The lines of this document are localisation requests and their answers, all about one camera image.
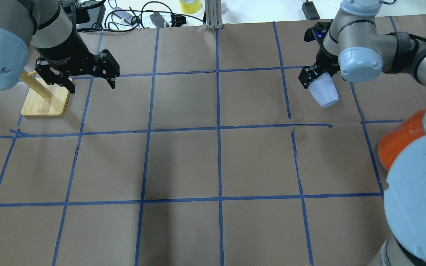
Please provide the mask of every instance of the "blue tape grid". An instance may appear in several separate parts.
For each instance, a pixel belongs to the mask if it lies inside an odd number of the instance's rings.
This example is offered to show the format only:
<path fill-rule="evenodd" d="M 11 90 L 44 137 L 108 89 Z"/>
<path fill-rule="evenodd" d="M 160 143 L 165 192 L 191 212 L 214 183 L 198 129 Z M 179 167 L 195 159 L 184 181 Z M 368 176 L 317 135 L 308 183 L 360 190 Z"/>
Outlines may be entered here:
<path fill-rule="evenodd" d="M 392 17 L 389 17 L 389 19 L 392 22 L 392 25 L 394 27 L 394 30 L 397 31 L 395 27 L 395 23 Z M 365 133 L 365 138 L 368 144 L 368 149 L 370 152 L 371 160 L 374 166 L 374 171 L 376 174 L 377 182 L 380 188 L 380 192 L 371 192 L 371 193 L 354 193 L 354 194 L 320 194 L 320 195 L 306 195 L 303 192 L 303 187 L 301 185 L 300 181 L 300 171 L 298 167 L 298 160 L 297 160 L 297 148 L 295 143 L 295 136 L 292 132 L 291 134 L 291 140 L 294 147 L 294 159 L 295 159 L 295 165 L 296 165 L 296 171 L 297 171 L 297 178 L 298 178 L 298 184 L 299 184 L 299 195 L 273 195 L 273 196 L 256 196 L 256 197 L 223 197 L 222 192 L 222 169 L 221 169 L 221 130 L 227 130 L 227 129 L 236 129 L 236 128 L 266 128 L 266 127 L 290 127 L 290 126 L 328 126 L 331 127 L 331 124 L 327 123 L 315 123 L 315 124 L 299 124 L 299 123 L 286 123 L 286 124 L 276 124 L 276 125 L 244 125 L 244 126 L 221 126 L 220 124 L 220 73 L 221 72 L 236 72 L 236 71 L 268 71 L 268 70 L 281 70 L 282 74 L 282 80 L 283 80 L 283 86 L 284 86 L 284 95 L 286 100 L 286 106 L 287 106 L 287 114 L 289 118 L 291 118 L 290 113 L 290 105 L 289 105 L 289 99 L 287 94 L 287 86 L 285 82 L 285 74 L 284 69 L 297 69 L 301 68 L 302 66 L 284 66 L 283 60 L 282 60 L 282 51 L 280 48 L 280 42 L 279 42 L 279 36 L 277 33 L 277 26 L 275 22 L 273 22 L 273 28 L 274 28 L 274 36 L 277 43 L 277 50 L 279 54 L 279 61 L 280 61 L 280 67 L 269 67 L 269 68 L 250 68 L 250 69 L 220 69 L 220 58 L 219 58 L 219 39 L 218 39 L 218 29 L 216 29 L 215 35 L 216 35 L 216 69 L 211 71 L 183 71 L 183 72 L 164 72 L 164 73 L 157 73 L 156 72 L 156 66 L 157 66 L 157 52 L 158 52 L 158 45 L 159 45 L 159 29 L 157 30 L 156 35 L 156 48 L 155 48 L 155 56 L 154 56 L 154 68 L 152 74 L 128 74 L 128 75 L 121 75 L 120 77 L 138 77 L 138 76 L 152 76 L 152 91 L 151 91 L 151 106 L 149 109 L 149 126 L 147 130 L 137 130 L 137 131 L 110 131 L 110 132 L 85 132 L 83 133 L 83 127 L 85 123 L 85 117 L 86 112 L 88 109 L 88 102 L 91 94 L 91 88 L 93 85 L 93 80 L 96 79 L 96 77 L 74 77 L 73 79 L 90 79 L 90 86 L 88 89 L 88 95 L 86 99 L 85 109 L 83 112 L 83 118 L 81 122 L 81 129 L 78 133 L 72 133 L 72 134 L 27 134 L 22 133 L 19 130 L 10 130 L 11 133 L 14 135 L 4 135 L 0 136 L 0 139 L 12 139 L 13 142 L 11 144 L 10 150 L 8 152 L 5 164 L 3 166 L 3 169 L 0 174 L 0 185 L 2 182 L 2 179 L 4 177 L 4 173 L 7 167 L 7 163 L 9 161 L 10 155 L 12 153 L 12 150 L 14 148 L 14 145 L 16 143 L 17 138 L 38 138 L 38 137 L 68 137 L 68 136 L 78 136 L 78 143 L 77 148 L 74 155 L 74 160 L 72 164 L 69 184 L 67 187 L 67 193 L 65 197 L 64 202 L 29 202 L 29 203 L 15 203 L 15 204 L 0 204 L 0 207 L 25 207 L 25 206 L 63 206 L 64 211 L 62 213 L 61 217 L 61 223 L 59 227 L 59 232 L 57 236 L 57 242 L 56 242 L 56 248 L 54 249 L 54 257 L 52 261 L 52 265 L 55 266 L 56 259 L 57 259 L 57 253 L 58 248 L 60 245 L 61 240 L 61 233 L 64 227 L 64 219 L 66 215 L 66 209 L 67 206 L 72 205 L 106 205 L 106 204 L 140 204 L 140 212 L 139 212 L 139 223 L 138 223 L 138 234 L 137 234 L 137 241 L 136 241 L 136 251 L 135 251 L 135 265 L 137 266 L 139 264 L 139 251 L 140 251 L 140 242 L 141 242 L 141 232 L 142 232 L 142 215 L 143 215 L 143 206 L 144 204 L 159 204 L 159 203 L 167 203 L 167 202 L 198 202 L 198 201 L 218 201 L 219 203 L 219 226 L 220 226 L 220 261 L 221 265 L 224 265 L 224 244 L 223 244 L 223 201 L 234 201 L 234 200 L 273 200 L 273 199 L 301 199 L 302 201 L 302 214 L 303 214 L 303 220 L 304 220 L 304 227 L 305 227 L 305 234 L 307 239 L 307 248 L 309 252 L 309 260 L 310 264 L 313 265 L 313 254 L 312 254 L 312 247 L 311 247 L 311 241 L 310 241 L 310 232 L 308 228 L 308 219 L 306 214 L 306 206 L 305 206 L 305 199 L 307 198 L 333 198 L 333 197 L 382 197 L 382 184 L 379 177 L 379 173 L 377 172 L 377 166 L 374 159 L 374 154 L 372 152 L 372 147 L 370 145 L 369 136 L 367 133 L 366 125 L 372 124 L 372 123 L 399 123 L 402 122 L 402 120 L 379 120 L 379 121 L 367 121 L 365 120 L 364 114 L 359 106 L 359 102 L 357 100 L 357 95 L 354 89 L 354 86 L 352 83 L 350 83 L 351 89 L 353 91 L 353 95 L 355 96 L 357 108 L 360 111 L 360 114 L 362 115 L 362 128 Z M 102 43 L 103 34 L 100 35 L 100 40 L 98 44 L 98 50 L 100 50 L 101 43 Z M 203 73 L 216 73 L 216 79 L 217 79 L 217 127 L 202 127 L 202 128 L 176 128 L 176 129 L 158 129 L 158 130 L 152 130 L 152 108 L 153 108 L 153 98 L 154 98 L 154 86 L 155 86 L 155 77 L 158 75 L 178 75 L 178 74 L 203 74 Z M 19 120 L 17 121 L 17 127 L 20 126 L 20 123 L 22 121 L 22 116 L 19 117 Z M 148 163 L 148 157 L 149 157 L 149 143 L 150 143 L 150 134 L 152 132 L 174 132 L 174 131 L 197 131 L 197 130 L 217 130 L 218 131 L 218 197 L 208 197 L 208 198 L 178 198 L 178 199 L 157 199 L 157 200 L 146 200 L 145 199 L 145 184 L 146 184 L 146 177 L 147 177 L 147 163 Z M 146 143 L 146 153 L 145 153 L 145 160 L 144 160 L 144 173 L 143 173 L 143 180 L 142 180 L 142 193 L 141 193 L 141 199 L 140 200 L 127 200 L 127 201 L 94 201 L 94 202 L 69 202 L 69 195 L 71 190 L 71 182 L 73 179 L 73 173 L 75 170 L 76 160 L 78 158 L 78 150 L 80 148 L 80 143 L 83 135 L 98 135 L 98 134 L 124 134 L 124 133 L 147 133 L 147 143 Z"/>

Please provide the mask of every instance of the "power adapter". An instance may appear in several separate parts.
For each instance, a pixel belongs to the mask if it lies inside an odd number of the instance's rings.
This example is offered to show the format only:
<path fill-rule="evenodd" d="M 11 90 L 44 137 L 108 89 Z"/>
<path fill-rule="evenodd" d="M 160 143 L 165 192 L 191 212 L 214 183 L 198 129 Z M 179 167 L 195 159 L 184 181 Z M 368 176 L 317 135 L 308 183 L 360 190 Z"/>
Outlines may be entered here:
<path fill-rule="evenodd" d="M 306 0 L 305 3 L 302 4 L 302 11 L 305 14 L 307 20 L 319 20 L 320 15 L 318 14 L 317 9 L 312 1 Z"/>

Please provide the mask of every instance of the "robotic arm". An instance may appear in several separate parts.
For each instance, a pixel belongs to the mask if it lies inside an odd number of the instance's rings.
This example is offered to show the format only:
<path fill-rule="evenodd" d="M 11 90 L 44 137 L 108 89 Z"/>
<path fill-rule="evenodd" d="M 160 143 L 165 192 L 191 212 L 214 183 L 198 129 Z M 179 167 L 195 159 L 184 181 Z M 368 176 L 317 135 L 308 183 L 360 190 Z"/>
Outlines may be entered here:
<path fill-rule="evenodd" d="M 35 70 L 49 85 L 75 92 L 70 76 L 102 77 L 115 88 L 119 64 L 108 50 L 92 54 L 57 0 L 0 0 L 0 91 L 13 87 L 32 44 Z"/>
<path fill-rule="evenodd" d="M 407 32 L 378 35 L 374 17 L 381 5 L 382 0 L 344 0 L 332 22 L 317 23 L 307 30 L 304 40 L 317 40 L 320 50 L 315 64 L 304 67 L 299 75 L 304 88 L 333 90 L 333 85 L 325 89 L 316 88 L 313 83 L 321 84 L 316 80 L 338 71 L 344 79 L 355 83 L 371 81 L 381 72 L 408 73 L 426 86 L 426 38 Z M 326 99 L 326 95 L 321 94 L 325 96 L 321 99 L 323 107 L 338 100 Z"/>

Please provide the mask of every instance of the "metal frame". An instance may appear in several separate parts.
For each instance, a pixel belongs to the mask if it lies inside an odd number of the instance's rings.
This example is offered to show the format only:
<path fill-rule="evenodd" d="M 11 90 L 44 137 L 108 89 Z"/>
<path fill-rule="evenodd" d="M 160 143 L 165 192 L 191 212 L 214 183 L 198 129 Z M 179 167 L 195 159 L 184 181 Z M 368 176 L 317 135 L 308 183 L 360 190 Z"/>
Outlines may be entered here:
<path fill-rule="evenodd" d="M 206 29 L 223 28 L 221 0 L 205 0 Z"/>

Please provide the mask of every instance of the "wooden base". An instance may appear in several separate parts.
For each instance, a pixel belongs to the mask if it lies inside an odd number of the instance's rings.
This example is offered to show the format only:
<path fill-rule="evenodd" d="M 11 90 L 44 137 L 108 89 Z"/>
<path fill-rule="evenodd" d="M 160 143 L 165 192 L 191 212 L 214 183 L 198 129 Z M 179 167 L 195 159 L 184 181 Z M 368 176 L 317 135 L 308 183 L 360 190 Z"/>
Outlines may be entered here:
<path fill-rule="evenodd" d="M 52 95 L 50 98 L 42 98 L 34 90 L 29 89 L 26 101 L 22 106 L 21 114 L 23 116 L 61 116 L 67 108 L 69 91 L 58 85 L 47 85 L 44 80 L 37 79 L 43 84 Z"/>

